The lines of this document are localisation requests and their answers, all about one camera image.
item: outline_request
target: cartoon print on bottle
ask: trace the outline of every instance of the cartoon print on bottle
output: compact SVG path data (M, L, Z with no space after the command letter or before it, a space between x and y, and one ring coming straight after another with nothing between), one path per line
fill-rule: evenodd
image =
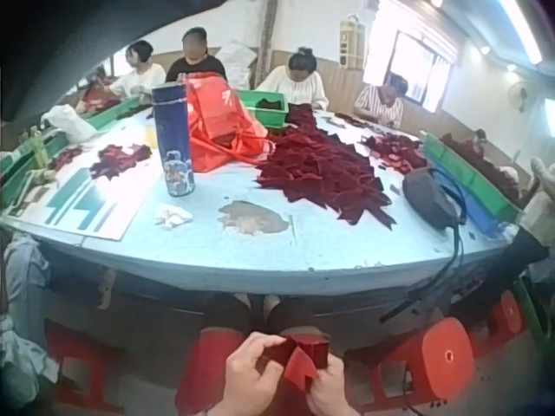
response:
M181 152L172 150L164 158L164 175L167 191L173 197L187 195L194 191L193 166L190 159L181 160Z

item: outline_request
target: light blue table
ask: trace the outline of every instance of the light blue table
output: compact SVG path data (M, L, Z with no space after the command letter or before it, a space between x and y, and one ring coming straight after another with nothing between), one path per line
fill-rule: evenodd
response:
M140 123L148 111L135 115ZM355 142L362 130L334 127L318 112L318 126ZM367 152L363 146L359 149ZM172 198L160 182L150 191L119 242L82 237L4 219L4 225L53 244L58 250L175 288L278 295L336 296L371 289L409 286L434 275L452 256L453 234L438 232L416 215L401 195L398 172L377 170L393 204L397 222L390 231L368 213L358 225L338 221L337 214L305 200L290 204L281 191L261 190L258 171L233 163L197 174L197 189ZM289 223L279 233L245 235L224 228L219 209L233 201L268 208ZM181 206L190 224L171 231L154 223L158 203ZM472 222L461 228L465 263L499 252L507 239L489 240Z

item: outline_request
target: concrete floor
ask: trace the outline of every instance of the concrete floor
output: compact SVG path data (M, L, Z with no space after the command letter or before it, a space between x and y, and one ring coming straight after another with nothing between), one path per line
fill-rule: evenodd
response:
M111 374L106 391L109 401L124 406L127 415L177 414L173 397L188 352L199 332L200 315L117 293L114 293L107 310L82 302L69 302L66 297L52 292L48 292L46 303L50 319L128 351L127 362L113 369ZM371 309L357 315L322 318L323 328L331 336L334 353L342 354L346 348L376 344L388 334L402 332L401 327L408 325L396 322L384 328L377 325L380 314L380 310ZM517 405L528 401L536 391L536 360L532 339L526 332L497 354L476 362L473 382L457 400L441 407L426 405L418 408L426 415L505 416ZM87 370L80 363L68 361L64 373L77 380L86 391ZM392 388L400 384L395 381ZM61 416L102 414L59 405L56 410ZM397 410L372 414L409 413Z

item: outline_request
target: wall fan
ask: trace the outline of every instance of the wall fan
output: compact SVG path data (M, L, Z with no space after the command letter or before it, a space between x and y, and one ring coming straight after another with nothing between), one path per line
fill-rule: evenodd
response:
M532 84L516 82L509 88L509 103L521 113L525 113L536 101L537 94Z

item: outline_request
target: stool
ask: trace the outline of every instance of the stool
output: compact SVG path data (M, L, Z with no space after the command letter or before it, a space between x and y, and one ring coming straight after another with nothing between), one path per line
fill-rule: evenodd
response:
M474 358L496 351L526 330L520 307L513 293L506 291L486 320L488 337L483 339L475 331L469 334Z
M124 350L104 345L88 335L72 331L52 321L45 322L45 329L49 355L60 367L63 366L64 359L73 358L87 362L90 371L89 395L56 386L56 401L88 410L123 414L123 407L104 401L104 388L109 365L124 358Z
M447 318L432 327L391 341L345 353L345 365L361 362L368 369L374 401L362 404L362 413L417 406L456 397L473 377L472 347L462 324ZM411 392L387 397L382 384L381 365L406 362L412 376Z

